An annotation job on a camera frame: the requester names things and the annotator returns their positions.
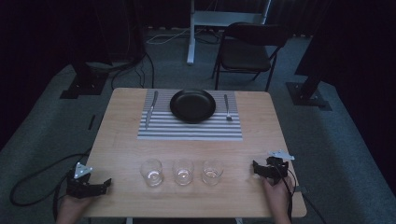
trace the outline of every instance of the silverware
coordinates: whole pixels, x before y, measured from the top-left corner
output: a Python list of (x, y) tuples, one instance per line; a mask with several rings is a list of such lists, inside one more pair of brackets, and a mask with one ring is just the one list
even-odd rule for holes
[(157, 102), (158, 92), (154, 92), (154, 100), (152, 100), (151, 107), (149, 108), (148, 114), (146, 116), (146, 129), (149, 127), (149, 120), (151, 119), (152, 111), (154, 110), (155, 103)]
[(225, 101), (225, 107), (227, 108), (227, 116), (225, 117), (228, 121), (233, 120), (233, 117), (230, 115), (230, 108), (228, 107), (228, 97), (226, 94), (224, 94), (224, 101)]

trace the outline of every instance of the knife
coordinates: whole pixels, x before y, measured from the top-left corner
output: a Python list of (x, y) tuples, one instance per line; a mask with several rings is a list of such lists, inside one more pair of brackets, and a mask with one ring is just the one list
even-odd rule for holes
[(149, 108), (148, 114), (146, 116), (146, 129), (149, 127), (149, 120), (151, 119), (152, 111), (154, 110), (155, 103), (157, 102), (158, 92), (154, 92), (154, 100), (152, 100), (151, 107)]

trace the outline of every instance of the plate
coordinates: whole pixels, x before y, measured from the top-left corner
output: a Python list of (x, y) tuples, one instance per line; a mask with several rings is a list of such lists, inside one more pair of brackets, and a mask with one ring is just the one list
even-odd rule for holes
[(210, 118), (216, 110), (216, 102), (207, 91), (178, 91), (171, 99), (172, 113), (188, 123), (198, 123)]

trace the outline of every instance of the placemat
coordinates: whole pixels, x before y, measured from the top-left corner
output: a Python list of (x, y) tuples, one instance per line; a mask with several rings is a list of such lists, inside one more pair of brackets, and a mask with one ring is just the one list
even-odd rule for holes
[[(158, 91), (157, 102), (146, 129), (146, 115)], [(170, 109), (172, 97), (180, 90), (149, 89), (140, 120), (137, 139), (150, 140), (209, 140), (209, 141), (242, 141), (242, 130), (233, 91), (207, 91), (216, 101), (215, 113), (200, 123), (189, 124), (176, 118)], [(228, 96), (232, 121), (226, 119), (227, 109), (224, 94)]]

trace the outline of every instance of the chair backrest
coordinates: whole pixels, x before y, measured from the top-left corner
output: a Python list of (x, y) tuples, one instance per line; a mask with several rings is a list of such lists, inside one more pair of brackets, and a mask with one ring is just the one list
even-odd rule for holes
[(290, 37), (281, 25), (235, 22), (226, 27), (222, 40), (233, 37), (251, 45), (278, 46), (283, 48)]

